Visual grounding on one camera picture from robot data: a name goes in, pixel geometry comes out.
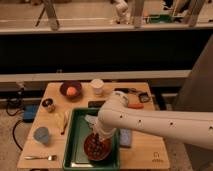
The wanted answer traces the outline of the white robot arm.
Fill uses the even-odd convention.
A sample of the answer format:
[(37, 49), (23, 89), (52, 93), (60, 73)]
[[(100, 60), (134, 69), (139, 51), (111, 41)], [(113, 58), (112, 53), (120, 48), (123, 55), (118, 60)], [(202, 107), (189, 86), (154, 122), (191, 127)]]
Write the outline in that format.
[(113, 91), (98, 111), (93, 130), (101, 140), (130, 129), (213, 150), (213, 113), (152, 111), (127, 107), (128, 96)]

